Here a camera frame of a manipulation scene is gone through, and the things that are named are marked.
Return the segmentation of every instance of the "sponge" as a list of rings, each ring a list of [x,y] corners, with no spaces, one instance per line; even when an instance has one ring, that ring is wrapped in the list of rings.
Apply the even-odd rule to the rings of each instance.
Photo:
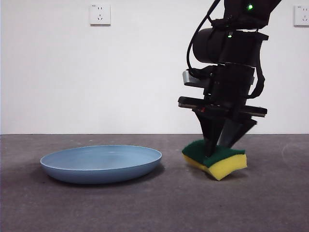
[[[217,145],[210,157],[206,157],[204,151],[204,140],[197,140],[183,149],[183,156],[188,163],[207,172],[217,180],[223,179],[235,170],[247,167],[245,150],[233,150]]]

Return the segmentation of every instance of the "floor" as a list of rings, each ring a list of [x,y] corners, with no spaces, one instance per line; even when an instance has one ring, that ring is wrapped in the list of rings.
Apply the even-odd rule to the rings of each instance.
[[[307,232],[309,135],[246,135],[248,168],[215,181],[181,150],[201,135],[3,135],[2,232]],[[162,152],[152,173],[82,186],[48,177],[45,154],[86,145]]]

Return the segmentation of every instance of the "wall outlet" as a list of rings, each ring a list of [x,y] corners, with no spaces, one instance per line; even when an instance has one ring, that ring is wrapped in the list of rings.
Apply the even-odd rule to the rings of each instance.
[[[309,26],[309,5],[294,6],[294,26]]]
[[[90,25],[110,25],[111,24],[111,5],[100,4],[89,7]]]

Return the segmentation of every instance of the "black strap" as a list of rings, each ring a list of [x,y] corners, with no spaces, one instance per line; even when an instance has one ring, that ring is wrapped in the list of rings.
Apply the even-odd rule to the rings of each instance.
[[[253,92],[247,96],[247,99],[253,99],[253,98],[260,96],[264,89],[265,77],[263,76],[262,67],[261,67],[260,49],[259,49],[259,52],[256,54],[257,83],[256,83],[256,86]]]
[[[217,70],[218,66],[217,65],[209,65],[203,69],[196,69],[196,68],[191,68],[191,69],[187,69],[189,71],[189,74],[197,79],[207,79],[213,78],[213,74],[215,73]]]

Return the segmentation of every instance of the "blue plate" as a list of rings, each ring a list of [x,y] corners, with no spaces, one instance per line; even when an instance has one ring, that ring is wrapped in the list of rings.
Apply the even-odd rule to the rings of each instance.
[[[154,149],[130,145],[87,146],[55,152],[41,158],[51,177],[76,184],[106,184],[149,173],[161,160]]]

